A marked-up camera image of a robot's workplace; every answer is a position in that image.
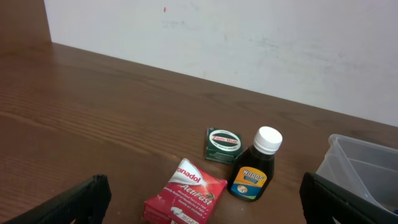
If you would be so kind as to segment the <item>red Panadol ActiFast box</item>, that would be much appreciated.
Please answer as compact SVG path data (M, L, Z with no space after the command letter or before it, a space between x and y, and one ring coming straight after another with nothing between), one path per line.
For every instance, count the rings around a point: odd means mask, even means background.
M144 203L142 219L155 224L206 224L227 181L184 158L165 187Z

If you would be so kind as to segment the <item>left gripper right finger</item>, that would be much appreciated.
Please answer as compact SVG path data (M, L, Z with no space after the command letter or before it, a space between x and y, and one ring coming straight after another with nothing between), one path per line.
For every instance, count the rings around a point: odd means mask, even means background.
M303 176L300 199L307 224L397 224L397 215L313 172Z

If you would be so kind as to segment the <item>dark syrup bottle white cap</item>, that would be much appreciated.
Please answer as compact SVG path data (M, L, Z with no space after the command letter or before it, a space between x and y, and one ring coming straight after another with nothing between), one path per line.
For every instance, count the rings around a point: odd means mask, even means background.
M228 180L228 192L247 202L258 200L274 176L275 154L281 133L268 126L258 129L253 144L236 158Z

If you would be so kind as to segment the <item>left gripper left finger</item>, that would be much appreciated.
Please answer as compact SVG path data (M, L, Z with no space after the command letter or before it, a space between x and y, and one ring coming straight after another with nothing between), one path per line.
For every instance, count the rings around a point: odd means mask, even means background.
M111 201L108 177L94 175L5 224L101 224Z

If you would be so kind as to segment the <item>green Zam-Buk box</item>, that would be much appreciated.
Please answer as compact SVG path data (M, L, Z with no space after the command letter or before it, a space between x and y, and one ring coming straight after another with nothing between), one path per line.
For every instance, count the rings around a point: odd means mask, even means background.
M242 152L243 142L239 133L208 127L205 138L204 159L233 164Z

